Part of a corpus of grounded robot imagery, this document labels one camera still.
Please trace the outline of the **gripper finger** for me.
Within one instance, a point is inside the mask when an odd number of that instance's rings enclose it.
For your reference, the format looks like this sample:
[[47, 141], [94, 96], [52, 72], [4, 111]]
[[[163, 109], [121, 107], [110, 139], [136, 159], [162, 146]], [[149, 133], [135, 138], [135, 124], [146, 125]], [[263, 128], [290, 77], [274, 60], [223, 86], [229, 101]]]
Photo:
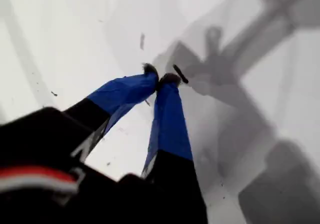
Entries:
[[143, 74], [110, 80], [65, 110], [68, 116], [92, 131], [88, 140], [77, 146], [71, 156], [84, 161], [124, 115], [156, 91], [158, 83], [156, 68], [145, 63]]
[[170, 223], [206, 224], [207, 208], [197, 179], [180, 83], [173, 73], [159, 80], [143, 173], [160, 191], [161, 216], [167, 216]]

